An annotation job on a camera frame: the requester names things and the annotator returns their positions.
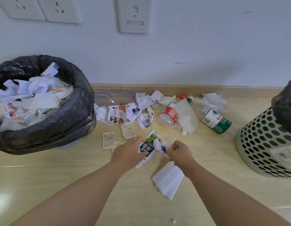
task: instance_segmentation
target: person's left arm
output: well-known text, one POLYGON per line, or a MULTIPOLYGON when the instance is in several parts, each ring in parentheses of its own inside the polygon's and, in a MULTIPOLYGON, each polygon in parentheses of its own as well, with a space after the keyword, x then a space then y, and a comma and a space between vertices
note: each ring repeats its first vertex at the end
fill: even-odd
POLYGON ((111 162, 60 190, 10 226, 94 226, 121 176, 145 157, 138 154, 142 137, 128 140, 113 152, 111 162))

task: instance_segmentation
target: hand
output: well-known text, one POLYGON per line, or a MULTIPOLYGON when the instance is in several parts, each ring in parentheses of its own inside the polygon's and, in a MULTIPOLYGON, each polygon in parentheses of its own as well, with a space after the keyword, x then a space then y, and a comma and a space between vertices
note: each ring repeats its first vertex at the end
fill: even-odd
POLYGON ((176 140, 171 147, 166 150, 166 154, 174 161, 175 165, 181 169, 184 175, 189 178, 194 171, 196 161, 188 146, 176 140))
POLYGON ((123 173, 132 170, 146 156, 147 152, 138 154, 139 144, 144 142, 143 137, 130 139, 125 144, 118 146, 111 157, 111 162, 116 163, 123 173))

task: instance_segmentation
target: wooden baseboard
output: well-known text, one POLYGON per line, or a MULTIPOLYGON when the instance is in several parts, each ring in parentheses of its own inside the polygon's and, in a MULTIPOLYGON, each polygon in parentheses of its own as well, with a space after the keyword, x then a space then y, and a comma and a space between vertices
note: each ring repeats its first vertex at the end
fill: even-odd
POLYGON ((249 87, 249 86, 206 86, 206 85, 133 85, 91 83, 93 89, 132 90, 152 94, 159 90, 165 96, 201 96, 202 93, 217 93, 224 97, 262 97, 271 98, 277 95, 283 87, 249 87))

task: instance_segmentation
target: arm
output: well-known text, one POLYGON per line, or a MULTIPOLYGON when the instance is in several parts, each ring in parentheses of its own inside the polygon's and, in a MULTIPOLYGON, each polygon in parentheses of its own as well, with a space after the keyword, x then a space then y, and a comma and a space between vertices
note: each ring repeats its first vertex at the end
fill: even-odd
POLYGON ((182 142, 175 141, 166 153, 191 180, 217 226, 291 226, 260 202, 200 166, 182 142))
POLYGON ((24 214, 10 226, 94 226, 114 186, 145 157, 138 154, 142 137, 113 152, 111 162, 77 180, 24 214))

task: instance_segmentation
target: trash bin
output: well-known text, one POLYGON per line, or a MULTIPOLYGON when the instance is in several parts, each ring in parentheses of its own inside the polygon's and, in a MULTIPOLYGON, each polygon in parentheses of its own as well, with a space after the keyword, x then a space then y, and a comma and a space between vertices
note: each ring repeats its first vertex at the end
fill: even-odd
POLYGON ((28 81, 40 76, 52 63, 60 66, 58 77, 73 86, 69 99, 57 112, 27 128, 0 132, 0 151, 22 155, 61 147, 91 133, 96 126, 94 92, 83 72, 62 58, 48 55, 22 56, 0 64, 0 89, 8 79, 28 81))
POLYGON ((291 178, 291 80, 235 141, 242 159, 259 174, 291 178))

